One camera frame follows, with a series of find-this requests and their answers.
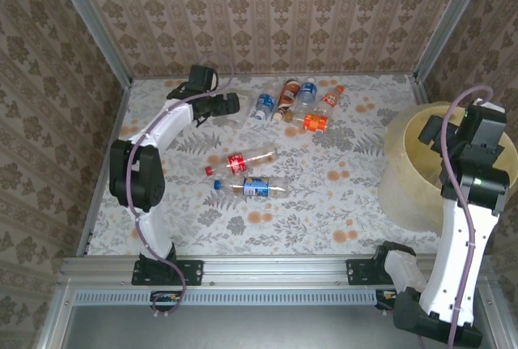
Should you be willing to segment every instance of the black mount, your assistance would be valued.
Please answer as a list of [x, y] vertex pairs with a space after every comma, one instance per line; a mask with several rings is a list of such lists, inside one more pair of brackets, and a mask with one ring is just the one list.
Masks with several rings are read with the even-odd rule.
[[[202, 285], [203, 260], [177, 260], [174, 244], [165, 259], [180, 269], [188, 286]], [[140, 254], [134, 265], [131, 283], [134, 286], [181, 286], [181, 279], [171, 266]]]
[[385, 259], [391, 250], [401, 250], [415, 256], [412, 248], [385, 241], [378, 245], [373, 258], [352, 258], [346, 260], [347, 280], [351, 286], [393, 285], [390, 275], [385, 270]]

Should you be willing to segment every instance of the aluminum frame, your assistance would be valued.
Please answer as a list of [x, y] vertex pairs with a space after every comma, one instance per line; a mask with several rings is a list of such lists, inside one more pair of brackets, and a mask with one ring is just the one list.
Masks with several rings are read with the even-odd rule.
[[91, 0], [71, 0], [124, 90], [131, 85], [131, 72], [104, 26], [102, 15]]
[[418, 64], [414, 69], [418, 83], [424, 83], [435, 61], [446, 45], [453, 33], [455, 26], [461, 19], [465, 8], [471, 0], [450, 0], [433, 35], [428, 41], [427, 47], [423, 51]]
[[[252, 257], [179, 257], [205, 262], [203, 284], [189, 291], [206, 290], [286, 290], [286, 289], [390, 289], [393, 286], [350, 286], [346, 260], [371, 258], [371, 255], [338, 256], [252, 256]], [[39, 349], [58, 348], [63, 344], [76, 293], [87, 289], [105, 290], [180, 290], [178, 286], [134, 287], [131, 285], [136, 256], [72, 257], [63, 262], [57, 290], [44, 324]], [[418, 255], [424, 277], [430, 277], [435, 255]], [[518, 333], [489, 257], [485, 257], [478, 276], [478, 291], [489, 321], [488, 328], [498, 349], [516, 347]]]

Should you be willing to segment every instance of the plastic bin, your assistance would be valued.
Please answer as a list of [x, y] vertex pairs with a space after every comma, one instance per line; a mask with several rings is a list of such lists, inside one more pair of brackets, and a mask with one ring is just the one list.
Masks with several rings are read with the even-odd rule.
[[[387, 128], [384, 152], [388, 166], [378, 187], [378, 199], [384, 213], [402, 228], [440, 234], [443, 227], [443, 198], [440, 196], [441, 158], [418, 136], [431, 115], [443, 117], [449, 103], [419, 105], [399, 113]], [[456, 108], [450, 122], [459, 125], [463, 108]], [[494, 167], [507, 171], [509, 199], [516, 190], [518, 154], [511, 139], [500, 140], [504, 150]]]

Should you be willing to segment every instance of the table surface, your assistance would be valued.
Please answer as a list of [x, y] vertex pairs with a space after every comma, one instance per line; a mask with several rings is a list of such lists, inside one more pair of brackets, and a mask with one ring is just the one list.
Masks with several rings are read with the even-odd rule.
[[[239, 77], [231, 88], [258, 96], [273, 80], [286, 79]], [[415, 105], [408, 76], [315, 79], [317, 96], [337, 83], [346, 87], [326, 134], [304, 132], [284, 121], [258, 121], [252, 113], [240, 130], [214, 121], [199, 128], [192, 124], [160, 154], [166, 179], [163, 219], [179, 255], [372, 253], [384, 240], [418, 253], [436, 252], [435, 233], [398, 227], [383, 214], [376, 196], [387, 165], [385, 127], [399, 111]], [[121, 139], [145, 126], [180, 82], [135, 81]], [[278, 160], [250, 169], [249, 175], [288, 177], [289, 198], [226, 196], [213, 189], [213, 178], [204, 172], [208, 163], [267, 143], [278, 146]], [[88, 254], [137, 254], [139, 249], [134, 221], [107, 184]]]

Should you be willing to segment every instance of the white robotic arm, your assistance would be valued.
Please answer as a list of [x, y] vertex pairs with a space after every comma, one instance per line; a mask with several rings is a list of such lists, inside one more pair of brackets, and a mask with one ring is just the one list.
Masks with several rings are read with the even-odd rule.
[[[211, 93], [218, 82], [214, 74], [211, 68], [192, 66], [189, 81], [168, 95], [160, 112], [145, 128], [128, 141], [117, 140], [112, 144], [110, 193], [122, 206], [128, 207], [132, 216], [137, 217], [138, 230], [146, 242], [141, 250], [145, 258], [167, 260], [173, 259], [175, 253], [159, 208], [165, 191], [160, 153], [191, 122], [198, 121], [199, 126], [208, 117], [237, 113], [240, 109], [235, 93], [225, 96]], [[135, 157], [129, 164], [132, 151]], [[131, 167], [130, 181], [126, 180], [128, 167]], [[128, 185], [133, 205], [128, 203]]]
[[[144, 129], [130, 138], [129, 141], [134, 145], [144, 135], [146, 137], [140, 144], [141, 147], [151, 145], [157, 148], [159, 154], [164, 153], [176, 136], [193, 122], [193, 106], [191, 104], [182, 104], [156, 123], [156, 120], [162, 113], [166, 113], [171, 106], [178, 102], [180, 100], [167, 100], [155, 118]], [[148, 134], [147, 131], [150, 126], [153, 126], [155, 123], [156, 126], [151, 130], [152, 133]], [[140, 214], [138, 220], [140, 221], [140, 229], [144, 239], [160, 257], [166, 258], [171, 252], [172, 243], [163, 223], [160, 205], [152, 207], [148, 212], [142, 209], [136, 210]], [[148, 258], [153, 258], [145, 245], [141, 247], [141, 254]]]
[[[488, 103], [478, 105], [476, 101], [466, 109], [460, 126], [447, 125], [448, 159], [460, 191], [443, 160], [439, 178], [443, 185], [444, 225], [428, 283], [417, 266], [415, 252], [393, 242], [385, 241], [373, 259], [347, 261], [350, 284], [395, 285], [393, 319], [397, 328], [448, 345], [480, 345], [482, 333], [473, 326], [473, 299], [486, 243], [498, 223], [509, 190], [508, 174], [493, 168], [503, 151], [499, 140], [506, 122], [503, 109]], [[442, 125], [443, 118], [432, 116], [419, 135], [426, 145], [433, 141], [431, 149], [441, 154]], [[467, 202], [474, 237], [458, 193]], [[459, 302], [457, 294], [462, 288]]]

